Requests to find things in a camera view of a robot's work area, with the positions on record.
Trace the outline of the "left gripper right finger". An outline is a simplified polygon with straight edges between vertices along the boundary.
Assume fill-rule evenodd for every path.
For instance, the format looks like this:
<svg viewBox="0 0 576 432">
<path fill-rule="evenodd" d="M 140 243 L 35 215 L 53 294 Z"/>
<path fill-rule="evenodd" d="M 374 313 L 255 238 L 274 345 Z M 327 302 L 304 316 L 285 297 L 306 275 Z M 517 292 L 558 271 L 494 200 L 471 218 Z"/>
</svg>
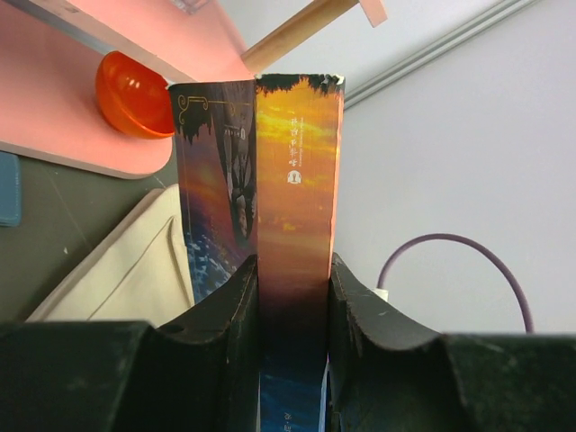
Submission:
<svg viewBox="0 0 576 432">
<path fill-rule="evenodd" d="M 339 256 L 328 305 L 332 430 L 574 430 L 574 336 L 435 332 Z"/>
</svg>

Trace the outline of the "cream canvas backpack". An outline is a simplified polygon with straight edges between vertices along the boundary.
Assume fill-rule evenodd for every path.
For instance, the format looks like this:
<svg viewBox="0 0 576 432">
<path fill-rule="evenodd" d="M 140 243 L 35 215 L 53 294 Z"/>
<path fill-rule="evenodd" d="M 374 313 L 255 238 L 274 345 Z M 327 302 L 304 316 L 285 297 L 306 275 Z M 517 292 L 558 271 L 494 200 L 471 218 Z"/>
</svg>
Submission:
<svg viewBox="0 0 576 432">
<path fill-rule="evenodd" d="M 144 320 L 159 327 L 194 304 L 173 184 L 150 191 L 28 320 Z"/>
</svg>

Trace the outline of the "blue paperback book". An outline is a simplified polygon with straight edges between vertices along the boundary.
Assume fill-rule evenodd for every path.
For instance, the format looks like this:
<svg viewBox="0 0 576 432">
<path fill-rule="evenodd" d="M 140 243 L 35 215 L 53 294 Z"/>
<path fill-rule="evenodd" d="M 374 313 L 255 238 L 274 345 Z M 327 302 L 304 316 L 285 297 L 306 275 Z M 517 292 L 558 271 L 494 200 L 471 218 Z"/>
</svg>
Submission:
<svg viewBox="0 0 576 432">
<path fill-rule="evenodd" d="M 264 431 L 324 428 L 345 85 L 266 74 L 168 89 L 196 299 L 256 256 Z"/>
</svg>

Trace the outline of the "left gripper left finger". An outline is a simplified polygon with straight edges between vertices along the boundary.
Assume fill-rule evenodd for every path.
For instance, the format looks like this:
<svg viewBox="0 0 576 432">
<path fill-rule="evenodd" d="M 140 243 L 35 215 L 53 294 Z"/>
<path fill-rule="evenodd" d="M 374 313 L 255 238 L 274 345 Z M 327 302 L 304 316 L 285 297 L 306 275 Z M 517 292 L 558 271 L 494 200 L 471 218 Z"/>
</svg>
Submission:
<svg viewBox="0 0 576 432">
<path fill-rule="evenodd" d="M 167 324 L 1 327 L 4 431 L 253 431 L 257 260 Z"/>
</svg>

